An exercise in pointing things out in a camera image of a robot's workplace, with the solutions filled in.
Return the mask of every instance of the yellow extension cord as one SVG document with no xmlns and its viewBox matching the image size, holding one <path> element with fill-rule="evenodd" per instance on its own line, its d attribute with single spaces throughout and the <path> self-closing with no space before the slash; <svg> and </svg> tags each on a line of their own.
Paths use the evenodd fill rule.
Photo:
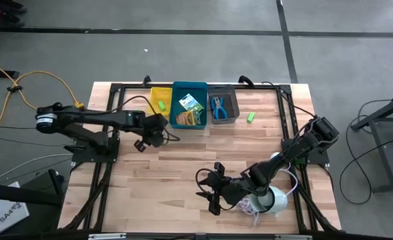
<svg viewBox="0 0 393 240">
<path fill-rule="evenodd" d="M 73 91 L 70 89 L 70 87 L 67 85 L 67 83 L 66 83 L 64 80 L 62 80 L 61 78 L 59 78 L 58 76 L 56 76 L 56 75 L 54 75 L 54 74 L 52 74 L 52 73 L 50 73 L 50 72 L 46 72 L 46 71 L 32 71 L 32 72 L 30 72 L 30 73 L 26 73 L 26 74 L 20 76 L 16 81 L 14 81 L 14 80 L 12 79 L 12 77 L 10 77 L 4 70 L 2 70 L 2 68 L 0 68 L 0 71 L 1 71 L 3 74 L 5 74 L 5 76 L 7 76 L 7 77 L 9 78 L 9 80 L 11 80 L 11 81 L 13 82 L 12 87 L 18 86 L 18 82 L 19 82 L 22 78 L 24 78 L 24 77 L 26 77 L 26 76 L 28 76 L 28 75 L 34 74 L 34 73 L 42 73 L 42 74 L 50 75 L 50 76 L 52 76 L 52 77 L 58 79 L 60 82 L 62 82 L 62 83 L 64 84 L 64 86 L 67 88 L 67 90 L 69 90 L 69 92 L 70 92 L 70 94 L 71 94 L 71 97 L 72 97 L 73 100 L 75 101 L 75 107 L 76 107 L 76 108 L 83 107 L 83 103 L 80 103 L 80 102 L 76 99 L 75 95 L 73 94 Z M 18 92 L 20 93 L 21 98 L 23 99 L 23 101 L 25 102 L 25 104 L 27 104 L 27 105 L 28 105 L 29 107 L 31 107 L 32 109 L 36 110 L 36 107 L 33 106 L 32 104 L 30 104 L 30 103 L 26 100 L 26 98 L 24 97 L 23 92 L 22 92 L 21 90 L 18 90 Z M 0 114 L 0 122 L 2 121 L 3 114 L 5 113 L 5 110 L 6 110 L 6 108 L 7 108 L 7 104 L 8 104 L 8 101 L 9 101 L 9 97 L 10 97 L 10 96 L 11 96 L 11 92 L 9 91 L 8 94 L 7 94 L 7 96 L 6 96 L 6 98 L 5 98 L 5 101 L 4 101 L 4 103 L 3 103 L 2 112 L 1 112 L 1 114 Z"/>
</svg>

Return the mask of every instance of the pliers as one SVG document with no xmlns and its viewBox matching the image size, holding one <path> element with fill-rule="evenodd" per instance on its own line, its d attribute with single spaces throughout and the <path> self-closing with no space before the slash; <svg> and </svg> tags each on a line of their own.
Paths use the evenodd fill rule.
<svg viewBox="0 0 393 240">
<path fill-rule="evenodd" d="M 213 117 L 214 119 L 219 119 L 218 117 L 218 111 L 220 110 L 223 113 L 224 118 L 228 118 L 228 113 L 226 113 L 226 110 L 223 108 L 223 98 L 218 99 L 218 97 L 212 97 L 211 98 L 211 109 L 213 110 Z"/>
</svg>

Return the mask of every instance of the wooden table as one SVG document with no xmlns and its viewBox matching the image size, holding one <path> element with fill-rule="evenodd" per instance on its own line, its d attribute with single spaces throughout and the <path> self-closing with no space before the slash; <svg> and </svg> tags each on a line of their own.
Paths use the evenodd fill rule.
<svg viewBox="0 0 393 240">
<path fill-rule="evenodd" d="M 95 82 L 88 108 L 104 111 L 110 82 Z M 205 232 L 205 233 L 297 233 L 293 197 L 278 217 L 261 214 L 257 227 L 253 216 L 239 209 L 222 211 L 214 216 L 208 211 L 208 201 L 198 197 L 195 172 L 215 161 L 226 167 L 226 175 L 238 174 L 252 163 L 263 161 L 280 151 L 282 127 L 275 91 L 237 90 L 240 116 L 234 124 L 213 125 L 209 116 L 204 130 L 170 129 L 181 137 L 160 148 L 148 147 L 139 153 L 133 143 L 139 137 L 120 133 L 118 161 L 113 165 L 103 231 L 121 232 Z M 127 89 L 125 99 L 135 95 L 149 96 L 149 89 Z M 314 112 L 309 87 L 293 84 L 294 104 Z M 124 109 L 146 110 L 143 99 L 129 102 Z M 256 113 L 251 124 L 246 122 L 250 112 Z M 310 116 L 296 109 L 298 125 Z M 92 131 L 101 126 L 86 125 Z M 68 224 L 88 198 L 94 164 L 84 163 L 70 177 L 59 227 Z M 328 175 L 319 166 L 308 166 L 312 197 L 333 226 L 340 228 L 334 194 Z M 290 177 L 278 172 L 272 186 L 286 192 L 291 189 Z M 93 224 L 96 219 L 95 204 Z M 306 204 L 302 200 L 305 223 L 310 227 Z"/>
</svg>

